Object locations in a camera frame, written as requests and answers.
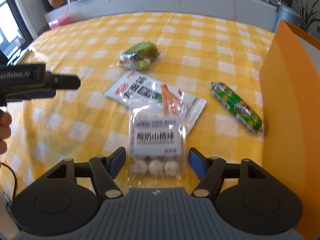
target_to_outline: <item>trash can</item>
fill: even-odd
[[[298,26],[298,24],[301,21],[301,16],[294,9],[292,9],[284,4],[277,6],[277,13],[278,13],[278,16],[277,16],[275,25],[273,26],[273,29],[272,29],[273,33],[276,32],[280,20],[285,20],[285,21],[292,23],[296,26]]]

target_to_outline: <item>red logo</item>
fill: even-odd
[[[136,72],[135,71],[132,71],[128,76],[127,76],[127,79],[132,77]]]
[[[128,87],[127,83],[122,84],[117,90],[116,90],[116,95],[119,95],[122,91],[125,91]]]

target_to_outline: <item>yellow checkered tablecloth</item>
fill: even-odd
[[[124,72],[110,64],[141,41],[163,48],[147,75],[207,100],[187,148],[231,163],[251,158],[261,164],[262,136],[247,132],[212,97],[210,82],[225,82],[263,117],[259,71],[272,39],[272,33],[250,25],[180,13],[108,16],[42,34],[25,62],[46,62],[53,73],[78,74],[82,84],[78,91],[57,92],[54,99],[7,108],[12,137],[2,161],[16,172],[18,192],[66,157],[87,162],[127,147],[128,110],[103,92]],[[88,180],[78,181],[90,186]],[[120,186],[123,181],[124,171],[117,178]],[[197,183],[192,174],[187,189]],[[1,185],[12,194],[13,178],[5,169]]]

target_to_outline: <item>green snack package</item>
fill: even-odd
[[[140,42],[120,55],[117,66],[134,70],[147,70],[160,55],[157,45],[148,41]]]
[[[262,132],[262,120],[255,111],[226,84],[211,83],[213,96],[250,131]]]

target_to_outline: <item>human hand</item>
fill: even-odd
[[[0,113],[0,154],[4,154],[7,150],[7,143],[4,139],[8,139],[11,135],[9,125],[12,123],[11,115],[7,113]]]

